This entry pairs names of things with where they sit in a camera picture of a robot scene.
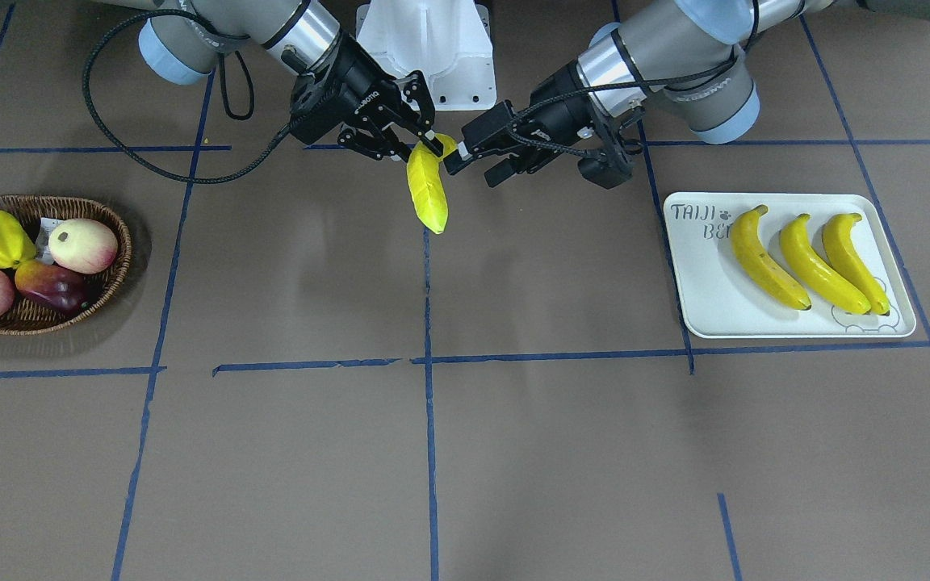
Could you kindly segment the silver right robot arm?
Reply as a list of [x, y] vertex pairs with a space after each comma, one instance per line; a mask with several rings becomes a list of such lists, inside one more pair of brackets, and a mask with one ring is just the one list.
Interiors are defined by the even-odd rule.
[[451, 151], [424, 74], [392, 76], [320, 1], [155, 1], [141, 18], [141, 55], [174, 84], [202, 80], [245, 45], [268, 52], [295, 76], [287, 132], [304, 144], [337, 130], [351, 150], [403, 161], [402, 127], [434, 155]]

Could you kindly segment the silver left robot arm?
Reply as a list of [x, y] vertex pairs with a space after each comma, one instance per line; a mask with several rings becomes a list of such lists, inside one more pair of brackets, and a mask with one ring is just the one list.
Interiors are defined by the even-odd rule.
[[641, 147], [624, 136], [646, 107], [682, 118], [707, 144], [734, 142], [759, 118], [747, 52], [768, 29], [827, 1], [653, 1], [602, 28], [589, 48], [536, 87], [528, 107], [501, 102], [463, 127], [444, 159], [451, 175], [481, 158], [488, 186], [535, 173], [562, 155], [606, 189], [630, 180]]

